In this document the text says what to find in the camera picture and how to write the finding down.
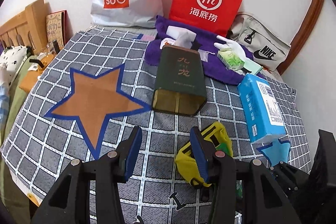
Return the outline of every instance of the purple towel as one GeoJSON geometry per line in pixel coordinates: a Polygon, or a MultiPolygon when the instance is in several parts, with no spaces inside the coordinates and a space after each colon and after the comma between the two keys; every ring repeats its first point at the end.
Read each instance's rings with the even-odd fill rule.
{"type": "MultiPolygon", "coordinates": [[[[168,26],[177,26],[189,29],[196,33],[196,40],[201,44],[200,49],[204,51],[214,52],[216,55],[209,54],[208,62],[202,61],[204,74],[210,78],[214,78],[220,82],[229,85],[238,85],[244,78],[243,75],[240,75],[233,70],[228,70],[225,65],[217,57],[218,49],[213,45],[214,42],[224,43],[221,40],[216,38],[216,34],[202,29],[183,24],[177,21],[166,19],[162,16],[156,16],[155,28],[157,29],[157,36],[159,39],[153,40],[147,46],[145,52],[145,61],[149,65],[157,66],[160,63],[161,50],[160,44],[161,40],[170,37],[166,34],[168,26]]],[[[249,52],[244,46],[242,46],[246,57],[253,60],[252,53],[249,52]]]]}

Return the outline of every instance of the blue paper towel pack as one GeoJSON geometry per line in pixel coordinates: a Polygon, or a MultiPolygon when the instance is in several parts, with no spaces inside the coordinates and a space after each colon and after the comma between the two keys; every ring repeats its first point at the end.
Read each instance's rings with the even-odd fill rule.
{"type": "Polygon", "coordinates": [[[268,143],[286,135],[278,103],[265,79],[248,73],[238,91],[251,143],[268,143]]]}

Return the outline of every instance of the star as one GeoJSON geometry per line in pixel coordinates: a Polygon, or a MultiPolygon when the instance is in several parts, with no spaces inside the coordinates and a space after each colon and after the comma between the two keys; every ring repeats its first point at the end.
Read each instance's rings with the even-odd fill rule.
{"type": "Polygon", "coordinates": [[[257,150],[267,158],[271,166],[275,166],[280,161],[288,163],[290,148],[291,144],[289,141],[278,139],[268,145],[258,147],[257,150]]]}
{"type": "Polygon", "coordinates": [[[150,111],[147,103],[121,90],[125,64],[98,76],[70,68],[71,92],[54,105],[45,117],[76,120],[95,159],[110,118],[150,111]]]}

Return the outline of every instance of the nike swoosh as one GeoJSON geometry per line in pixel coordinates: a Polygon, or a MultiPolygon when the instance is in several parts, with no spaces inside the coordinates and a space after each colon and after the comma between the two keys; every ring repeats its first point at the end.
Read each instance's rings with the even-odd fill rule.
{"type": "Polygon", "coordinates": [[[261,50],[262,50],[262,49],[255,51],[255,52],[253,53],[253,56],[254,56],[255,58],[257,58],[257,59],[273,60],[273,61],[275,61],[275,59],[271,59],[271,58],[268,58],[268,57],[265,57],[265,56],[261,56],[261,55],[259,54],[259,52],[260,52],[261,50]]]}

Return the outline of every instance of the silver screw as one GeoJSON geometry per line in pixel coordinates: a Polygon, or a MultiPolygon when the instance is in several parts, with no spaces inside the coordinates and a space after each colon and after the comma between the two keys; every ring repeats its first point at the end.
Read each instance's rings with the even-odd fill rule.
{"type": "Polygon", "coordinates": [[[259,160],[259,159],[254,159],[254,160],[252,161],[252,163],[253,163],[254,165],[256,165],[256,166],[259,166],[259,165],[261,165],[261,160],[259,160]]]}
{"type": "Polygon", "coordinates": [[[114,157],[116,157],[117,155],[118,155],[118,153],[115,152],[115,151],[110,151],[110,152],[107,153],[107,156],[108,156],[109,158],[114,158],[114,157]]]}
{"type": "Polygon", "coordinates": [[[225,153],[223,151],[216,151],[215,155],[218,158],[224,158],[225,157],[225,153]]]}
{"type": "Polygon", "coordinates": [[[78,165],[80,163],[80,160],[79,159],[73,159],[72,161],[71,161],[71,165],[72,166],[76,166],[76,165],[78,165]]]}

